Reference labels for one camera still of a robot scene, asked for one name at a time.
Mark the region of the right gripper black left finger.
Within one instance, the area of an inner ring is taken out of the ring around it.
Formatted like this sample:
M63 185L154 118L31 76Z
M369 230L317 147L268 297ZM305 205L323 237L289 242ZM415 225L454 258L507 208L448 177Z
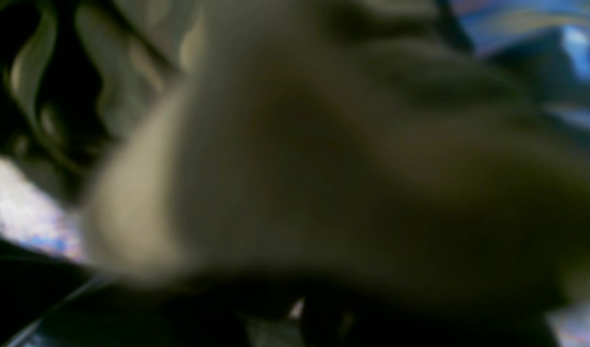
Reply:
M247 324L295 300L249 286L201 295L132 290L105 277L2 275L3 347L250 347Z

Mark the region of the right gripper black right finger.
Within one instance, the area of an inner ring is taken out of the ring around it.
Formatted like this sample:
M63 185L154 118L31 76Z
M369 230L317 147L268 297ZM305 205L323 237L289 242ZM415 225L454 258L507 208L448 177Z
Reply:
M337 294L304 299L307 347L559 347L543 316L512 323L456 323Z

